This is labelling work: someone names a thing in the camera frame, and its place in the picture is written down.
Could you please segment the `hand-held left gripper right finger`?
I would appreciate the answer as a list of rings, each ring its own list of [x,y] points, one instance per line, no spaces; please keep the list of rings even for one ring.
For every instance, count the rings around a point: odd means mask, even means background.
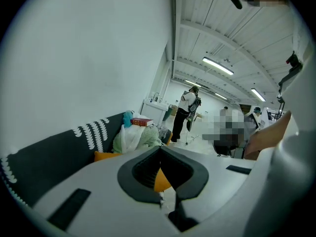
[[[240,189],[255,162],[218,157],[163,146],[160,167],[175,191],[170,217],[162,216],[159,230],[184,232],[209,219]]]

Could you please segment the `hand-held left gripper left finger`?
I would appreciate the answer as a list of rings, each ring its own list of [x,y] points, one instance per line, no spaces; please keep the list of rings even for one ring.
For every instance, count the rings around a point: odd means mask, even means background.
[[[173,237],[179,230],[168,220],[159,204],[138,202],[118,183],[119,168],[149,148],[87,165],[68,177],[33,206],[48,218],[76,189],[91,192],[67,233],[76,237]]]

